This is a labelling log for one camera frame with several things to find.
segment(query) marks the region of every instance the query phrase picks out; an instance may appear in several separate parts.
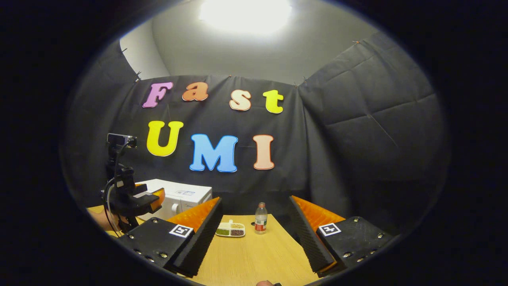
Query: blue letter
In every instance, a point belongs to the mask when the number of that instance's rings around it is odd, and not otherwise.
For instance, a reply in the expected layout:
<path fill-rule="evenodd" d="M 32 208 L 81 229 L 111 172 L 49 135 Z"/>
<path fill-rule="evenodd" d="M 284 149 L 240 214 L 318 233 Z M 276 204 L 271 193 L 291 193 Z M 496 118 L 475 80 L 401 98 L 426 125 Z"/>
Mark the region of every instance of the blue letter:
<path fill-rule="evenodd" d="M 212 147 L 210 139 L 205 134 L 194 134 L 191 136 L 191 139 L 194 141 L 194 161 L 192 165 L 189 166 L 191 170 L 203 171 L 205 169 L 201 158 L 205 159 L 208 169 L 213 170 L 220 158 L 217 171 L 228 173 L 236 172 L 235 144 L 238 142 L 238 138 L 230 135 L 223 136 L 215 149 Z"/>

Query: black fabric backdrop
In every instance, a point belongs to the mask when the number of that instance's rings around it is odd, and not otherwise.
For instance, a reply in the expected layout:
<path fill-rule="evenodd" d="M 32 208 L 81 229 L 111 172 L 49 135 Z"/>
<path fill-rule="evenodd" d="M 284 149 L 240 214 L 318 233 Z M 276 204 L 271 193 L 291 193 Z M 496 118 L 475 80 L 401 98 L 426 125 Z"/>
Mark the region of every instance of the black fabric backdrop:
<path fill-rule="evenodd" d="M 119 47 L 109 53 L 121 54 Z M 125 60 L 115 56 L 116 67 Z M 418 220 L 437 197 L 448 164 L 446 126 L 435 92 L 419 67 L 382 33 L 356 44 L 298 88 L 236 76 L 170 76 L 134 82 L 135 74 L 92 70 L 70 104 L 62 144 L 71 189 L 87 207 L 99 205 L 105 183 L 108 132 L 133 135 L 138 149 L 121 163 L 137 181 L 154 178 L 206 185 L 224 199 L 227 214 L 252 214 L 258 202 L 294 235 L 287 215 L 296 195 L 341 216 L 360 215 L 393 234 Z M 182 100 L 193 82 L 208 84 L 204 101 Z M 154 108 L 142 108 L 151 84 L 173 82 Z M 229 106 L 236 89 L 251 93 L 247 111 Z M 265 108 L 263 92 L 284 95 L 282 113 Z M 163 121 L 165 146 L 170 121 L 182 121 L 173 154 L 146 148 L 148 123 Z M 238 137 L 235 173 L 192 171 L 191 136 L 207 134 L 215 147 L 225 135 Z M 269 134 L 275 168 L 256 170 L 252 137 Z"/>

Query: camera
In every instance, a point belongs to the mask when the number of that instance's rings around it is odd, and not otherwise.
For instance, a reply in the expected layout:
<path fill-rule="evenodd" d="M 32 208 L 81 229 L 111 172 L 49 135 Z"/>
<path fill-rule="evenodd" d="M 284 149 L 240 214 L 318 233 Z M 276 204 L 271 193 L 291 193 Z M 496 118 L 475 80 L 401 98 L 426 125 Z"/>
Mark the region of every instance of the camera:
<path fill-rule="evenodd" d="M 136 148 L 137 147 L 137 139 L 134 136 L 130 135 L 121 135 L 108 133 L 108 137 L 106 139 L 107 143 L 114 144 L 116 146 L 123 146 L 125 144 L 126 148 Z"/>

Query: printer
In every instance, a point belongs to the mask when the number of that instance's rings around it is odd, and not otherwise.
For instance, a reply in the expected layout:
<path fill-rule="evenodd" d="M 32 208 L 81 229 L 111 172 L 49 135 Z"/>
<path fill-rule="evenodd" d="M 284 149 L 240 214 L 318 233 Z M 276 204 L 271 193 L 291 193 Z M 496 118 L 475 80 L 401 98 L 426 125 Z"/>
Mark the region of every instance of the printer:
<path fill-rule="evenodd" d="M 138 216 L 143 220 L 152 217 L 168 220 L 183 211 L 212 199 L 212 187 L 180 184 L 159 179 L 136 182 L 136 184 L 146 184 L 147 191 L 139 193 L 134 197 L 140 197 L 146 193 L 153 193 L 160 188 L 164 188 L 164 193 L 166 194 L 160 210 L 153 214 L 147 213 Z"/>

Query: pink letter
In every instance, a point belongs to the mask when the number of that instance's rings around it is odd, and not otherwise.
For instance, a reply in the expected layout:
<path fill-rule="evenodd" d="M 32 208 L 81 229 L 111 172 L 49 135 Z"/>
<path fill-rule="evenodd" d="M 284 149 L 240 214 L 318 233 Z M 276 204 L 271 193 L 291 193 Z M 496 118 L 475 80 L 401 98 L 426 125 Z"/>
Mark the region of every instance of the pink letter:
<path fill-rule="evenodd" d="M 273 137 L 270 135 L 256 135 L 252 139 L 258 146 L 258 158 L 254 164 L 254 169 L 269 170 L 275 167 L 270 159 L 270 142 L 273 141 Z"/>
<path fill-rule="evenodd" d="M 162 100 L 166 91 L 170 90 L 173 87 L 172 82 L 163 82 L 163 83 L 154 83 L 152 84 L 152 90 L 148 95 L 148 99 L 145 103 L 143 103 L 144 108 L 156 107 L 157 102 L 155 101 L 157 98 Z"/>

